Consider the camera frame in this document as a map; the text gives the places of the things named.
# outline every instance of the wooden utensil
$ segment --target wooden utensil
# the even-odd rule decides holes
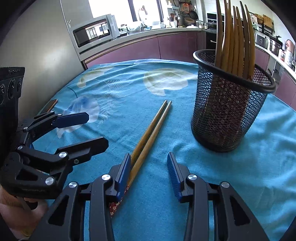
[[[229,23],[229,14],[227,8],[227,2],[224,0],[225,7],[225,16],[224,16],[224,39],[222,46],[222,63],[221,69],[226,71],[228,70],[228,57],[229,57],[229,42],[230,42],[230,23]]]
[[[272,29],[272,19],[270,17],[263,15],[263,23]]]
[[[222,58],[222,43],[223,43],[223,25],[222,25],[222,14],[219,0],[216,0],[217,6],[217,39],[216,39],[216,56],[215,66],[221,68]]]
[[[134,164],[134,166],[133,166],[133,168],[132,168],[132,170],[130,172],[128,183],[127,183],[127,186],[126,186],[126,189],[125,189],[124,193],[126,193],[129,190],[131,184],[133,183],[136,175],[138,174],[142,164],[144,163],[145,158],[148,155],[149,150],[151,149],[151,147],[152,147],[152,145],[153,145],[153,143],[155,141],[155,138],[156,138],[156,136],[157,136],[157,134],[158,134],[158,132],[159,132],[159,130],[160,130],[166,116],[167,116],[167,114],[168,114],[168,111],[170,109],[170,106],[172,105],[172,102],[170,101],[167,106],[166,106],[166,103],[167,103],[167,101],[165,101],[163,103],[163,105],[161,106],[161,108],[157,112],[156,116],[153,118],[153,120],[152,120],[151,124],[149,125],[148,129],[146,130],[146,132],[142,136],[141,140],[137,144],[135,150],[133,151],[133,153],[134,153],[136,151],[136,149],[137,149],[136,152],[138,153],[138,151],[140,149],[139,147],[142,146],[142,145],[145,145],[142,152],[141,152],[141,154],[140,154],[140,156],[137,158],[137,160],[136,160],[136,162],[135,162],[135,164]],[[157,116],[159,116],[160,113],[162,113],[162,115],[161,115],[161,117],[160,117],[160,119],[158,121],[156,120],[156,122],[157,122],[156,127],[155,127],[154,130],[152,130],[150,127],[152,126],[152,124],[154,124],[154,120],[158,119]],[[151,136],[149,137],[148,141],[147,142],[144,141],[144,140],[147,140],[147,136],[149,136],[150,133],[151,133]],[[114,213],[117,210],[117,207],[119,206],[119,204],[121,203],[122,200],[123,200],[123,198],[120,200],[120,202],[110,203],[110,215],[111,216],[114,215]]]
[[[244,32],[242,29],[242,19],[239,14],[239,8],[237,10],[237,23],[239,28],[239,61],[237,66],[237,76],[242,78],[244,68]]]
[[[152,133],[154,127],[156,126],[161,114],[163,113],[163,110],[165,109],[166,105],[167,105],[168,101],[165,100],[165,102],[163,103],[163,105],[161,106],[161,108],[159,109],[159,111],[157,112],[156,116],[153,118],[153,120],[151,121],[150,125],[148,126],[147,130],[145,131],[145,133],[143,134],[142,138],[140,139],[139,143],[137,144],[137,146],[135,147],[133,153],[131,154],[131,167],[135,164],[138,156],[140,155],[144,145],[146,144],[150,134]]]
[[[245,5],[245,8],[246,8],[247,17],[248,17],[249,35],[250,35],[250,63],[249,63],[248,79],[252,81],[254,70],[255,70],[255,36],[254,36],[254,29],[253,29],[250,13],[246,5]]]
[[[237,75],[237,67],[239,61],[239,26],[237,22],[237,14],[235,11],[235,6],[233,6],[233,18],[234,18],[234,51],[233,51],[233,64],[232,64],[232,74]]]
[[[229,57],[228,57],[228,68],[227,71],[232,73],[232,65],[233,65],[233,52],[234,52],[234,32],[233,32],[233,22],[231,15],[231,0],[228,1],[228,17],[229,17],[229,31],[230,31],[230,40],[229,40]]]
[[[244,11],[244,6],[242,5],[241,1],[239,3],[241,5],[242,18],[243,18],[243,24],[244,24],[244,71],[243,71],[242,77],[244,79],[247,79],[249,74],[249,61],[250,61],[249,26],[247,22],[246,13]]]
[[[130,187],[131,184],[133,183],[138,171],[140,170],[142,164],[144,163],[145,161],[145,158],[146,156],[148,155],[154,141],[155,141],[155,138],[165,120],[165,117],[167,116],[169,110],[170,110],[170,106],[172,105],[172,102],[170,101],[167,105],[167,107],[165,108],[165,111],[163,112],[161,118],[159,119],[155,129],[153,130],[151,136],[149,137],[145,147],[143,148],[140,156],[138,157],[136,163],[134,164],[133,168],[131,169],[131,172],[130,172],[130,175],[129,175],[129,179],[128,179],[128,184],[127,186]]]

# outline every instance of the blue gripper pad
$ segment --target blue gripper pad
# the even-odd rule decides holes
[[[172,152],[168,154],[167,165],[175,197],[180,201],[182,198],[181,192],[184,190],[184,178]]]
[[[52,122],[52,126],[59,129],[68,126],[82,125],[89,121],[89,115],[86,112],[58,116],[55,121]]]
[[[116,198],[118,202],[124,195],[128,176],[131,171],[131,155],[127,153],[119,167],[118,173],[115,178],[114,189],[117,191]]]

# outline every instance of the kitchen counter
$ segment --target kitchen counter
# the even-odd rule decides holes
[[[134,41],[136,39],[141,38],[147,38],[147,37],[153,37],[153,36],[159,36],[159,35],[168,35],[168,34],[175,34],[175,33],[181,33],[186,31],[204,31],[204,32],[210,32],[210,33],[216,33],[216,31],[209,30],[209,29],[200,29],[200,28],[160,28],[160,29],[154,29],[154,30],[148,30],[144,32],[138,32],[134,34],[129,34],[127,36],[118,37],[116,39],[110,40],[108,42],[105,42],[103,44],[100,44],[84,53],[81,53],[79,55],[80,61],[84,61],[91,56],[94,56],[96,54],[99,54],[107,49],[110,49],[117,45],[122,45],[127,42]]]
[[[163,35],[192,32],[192,31],[203,31],[203,32],[209,32],[214,34],[216,33],[216,31],[214,30],[200,29],[200,28],[160,28],[160,29],[148,30],[144,32],[129,34],[123,37],[118,37],[116,39],[100,44],[84,53],[81,53],[79,55],[79,59],[87,63],[87,62],[90,62],[92,59],[95,59],[98,56],[103,55],[108,51],[111,51],[112,49],[116,49],[117,47],[122,47],[122,46],[132,44],[134,42],[139,41],[140,39],[150,39],[150,38],[156,38],[158,36],[163,36]],[[256,45],[256,48],[268,53],[272,58],[274,58],[296,82],[296,73],[286,63],[281,61],[281,59],[278,56],[273,54],[268,49],[265,49],[259,45]]]

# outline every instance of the cutting board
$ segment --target cutting board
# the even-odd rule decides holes
[[[266,15],[263,15],[263,21],[264,21],[264,25],[272,28],[272,19],[270,17],[267,17]]]

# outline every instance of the smartphone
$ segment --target smartphone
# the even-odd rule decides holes
[[[43,108],[43,110],[40,112],[40,114],[50,112],[56,104],[57,104],[57,99],[49,101],[47,105]]]

